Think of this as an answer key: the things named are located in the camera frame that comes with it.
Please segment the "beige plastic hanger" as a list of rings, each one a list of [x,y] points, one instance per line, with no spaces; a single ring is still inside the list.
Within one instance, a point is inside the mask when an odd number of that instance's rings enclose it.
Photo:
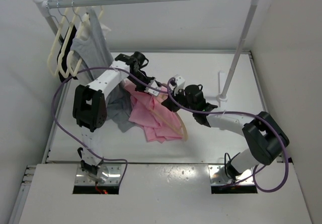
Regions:
[[[148,110],[154,117],[158,127],[154,129],[155,136],[162,138],[161,142],[170,140],[188,140],[186,126],[176,112],[171,112],[162,103],[167,99],[167,94],[151,95]]]

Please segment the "pink t shirt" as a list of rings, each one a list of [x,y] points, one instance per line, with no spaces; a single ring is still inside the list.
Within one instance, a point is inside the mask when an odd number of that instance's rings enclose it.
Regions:
[[[143,129],[146,140],[148,142],[158,141],[160,143],[162,138],[155,136],[154,129],[158,127],[154,117],[148,110],[148,105],[151,100],[151,95],[135,90],[135,84],[131,81],[126,81],[124,88],[130,93],[130,100],[132,104],[132,112],[129,121],[137,124]]]

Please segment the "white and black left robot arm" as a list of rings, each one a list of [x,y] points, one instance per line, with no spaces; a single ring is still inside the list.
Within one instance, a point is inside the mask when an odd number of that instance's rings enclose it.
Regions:
[[[73,118],[81,127],[82,145],[94,156],[93,163],[81,160],[81,168],[90,176],[97,178],[100,168],[107,159],[96,154],[101,140],[99,128],[107,117],[108,101],[111,93],[123,82],[129,79],[139,92],[153,94],[158,92],[159,84],[154,77],[148,77],[141,69],[146,67],[149,60],[142,53],[136,51],[131,56],[119,54],[113,59],[109,67],[93,67],[93,70],[103,69],[104,72],[86,86],[79,85],[75,90],[73,103]]]

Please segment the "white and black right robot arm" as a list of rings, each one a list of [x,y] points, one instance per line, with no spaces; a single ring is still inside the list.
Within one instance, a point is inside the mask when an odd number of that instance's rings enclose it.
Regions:
[[[202,85],[180,89],[171,80],[166,89],[168,98],[162,105],[170,111],[189,111],[200,125],[227,130],[245,138],[247,149],[229,159],[219,171],[225,182],[236,181],[244,171],[259,164],[270,165],[289,145],[288,137],[268,112],[254,115],[224,111],[206,102]]]

